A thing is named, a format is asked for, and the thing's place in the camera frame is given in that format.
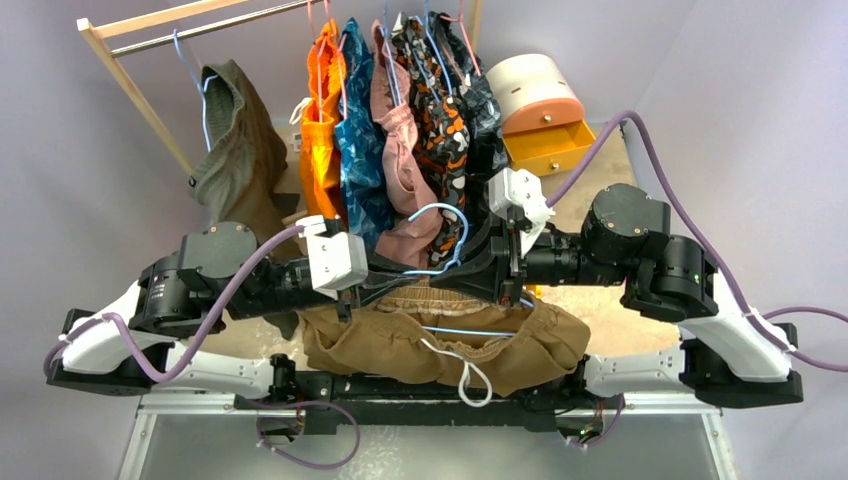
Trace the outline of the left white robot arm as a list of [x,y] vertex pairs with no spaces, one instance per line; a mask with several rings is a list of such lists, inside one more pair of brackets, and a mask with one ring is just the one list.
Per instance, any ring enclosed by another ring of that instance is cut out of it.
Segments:
[[341,319],[414,282],[408,266],[368,251],[332,221],[260,242],[238,222],[184,236],[99,311],[71,310],[47,354],[46,382],[106,396],[157,388],[229,392],[284,409],[298,397],[294,363],[202,350],[227,320],[329,307]]

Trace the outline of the light blue wire hanger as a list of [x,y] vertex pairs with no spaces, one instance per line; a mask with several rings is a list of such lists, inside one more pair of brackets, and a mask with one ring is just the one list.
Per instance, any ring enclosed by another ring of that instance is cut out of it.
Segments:
[[[422,211],[437,210],[443,225],[429,247],[429,267],[408,271],[421,280],[416,285],[395,291],[385,300],[385,306],[398,312],[418,315],[425,328],[446,335],[479,338],[510,338],[522,328],[527,316],[534,312],[534,303],[522,297],[520,306],[496,306],[461,293],[430,287],[430,280],[461,264],[461,251],[475,234],[465,213],[444,203],[433,203]],[[498,218],[485,212],[486,217]]]

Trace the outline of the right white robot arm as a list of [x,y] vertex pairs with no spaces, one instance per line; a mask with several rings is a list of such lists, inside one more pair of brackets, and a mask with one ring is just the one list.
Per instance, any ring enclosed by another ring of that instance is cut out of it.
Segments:
[[619,286],[624,308],[688,333],[653,354],[583,358],[561,381],[576,407],[648,391],[691,393],[732,409],[801,402],[802,379],[785,354],[797,343],[795,327],[768,327],[743,313],[715,257],[672,234],[670,220],[667,203],[620,183],[597,193],[576,233],[509,206],[490,214],[460,264],[432,284],[508,306],[530,285]]

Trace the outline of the tan brown shorts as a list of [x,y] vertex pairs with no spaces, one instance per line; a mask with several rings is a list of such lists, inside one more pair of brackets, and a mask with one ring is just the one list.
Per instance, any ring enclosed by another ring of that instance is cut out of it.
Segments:
[[496,306],[426,282],[353,310],[348,322],[334,307],[299,319],[312,369],[456,387],[476,367],[470,386],[500,396],[574,372],[591,337],[586,323],[556,305]]

